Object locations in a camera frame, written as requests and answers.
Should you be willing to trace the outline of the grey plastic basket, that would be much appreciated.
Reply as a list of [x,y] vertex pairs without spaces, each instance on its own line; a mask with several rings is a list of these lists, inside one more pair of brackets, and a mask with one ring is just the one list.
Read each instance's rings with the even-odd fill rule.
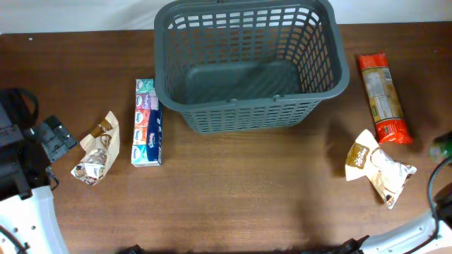
[[326,0],[173,1],[154,28],[157,96],[198,133],[296,125],[350,81]]

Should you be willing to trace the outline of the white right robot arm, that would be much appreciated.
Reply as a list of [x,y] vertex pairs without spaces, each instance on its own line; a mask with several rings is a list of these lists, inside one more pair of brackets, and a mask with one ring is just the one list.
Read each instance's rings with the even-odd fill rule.
[[407,222],[387,233],[351,239],[336,253],[399,254],[429,253],[451,247],[451,184],[443,187],[434,197],[439,213],[435,222],[431,212]]

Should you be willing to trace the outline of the Kleenex tissue multipack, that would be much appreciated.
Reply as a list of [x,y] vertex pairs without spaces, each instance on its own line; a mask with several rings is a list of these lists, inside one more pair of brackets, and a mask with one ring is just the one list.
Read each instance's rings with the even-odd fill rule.
[[162,164],[162,104],[153,79],[136,79],[136,102],[131,164],[152,167]]

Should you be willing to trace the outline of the green round cup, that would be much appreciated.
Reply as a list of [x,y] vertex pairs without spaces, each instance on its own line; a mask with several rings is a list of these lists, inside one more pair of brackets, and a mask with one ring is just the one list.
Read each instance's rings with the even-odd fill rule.
[[429,148],[430,157],[440,163],[451,156],[451,132],[445,133],[433,140]]

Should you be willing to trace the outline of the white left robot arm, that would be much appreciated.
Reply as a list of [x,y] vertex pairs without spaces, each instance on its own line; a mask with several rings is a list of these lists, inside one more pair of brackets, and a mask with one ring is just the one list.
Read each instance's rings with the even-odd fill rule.
[[1,252],[67,253],[54,208],[52,164],[77,146],[55,116],[38,123],[33,93],[1,90]]

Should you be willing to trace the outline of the orange pasta package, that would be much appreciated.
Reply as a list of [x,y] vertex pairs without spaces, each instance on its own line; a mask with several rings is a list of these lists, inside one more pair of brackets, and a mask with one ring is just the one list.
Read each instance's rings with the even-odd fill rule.
[[379,143],[413,143],[386,55],[361,54],[357,59]]

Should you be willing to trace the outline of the beige snack bag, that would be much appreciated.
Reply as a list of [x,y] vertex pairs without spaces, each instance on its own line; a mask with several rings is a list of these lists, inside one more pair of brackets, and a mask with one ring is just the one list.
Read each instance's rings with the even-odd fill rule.
[[346,181],[366,176],[389,209],[416,172],[414,166],[393,161],[367,129],[357,136],[345,160]]
[[94,186],[106,176],[119,154],[120,128],[116,116],[109,111],[80,141],[80,145],[85,156],[71,170],[71,174],[89,186]]

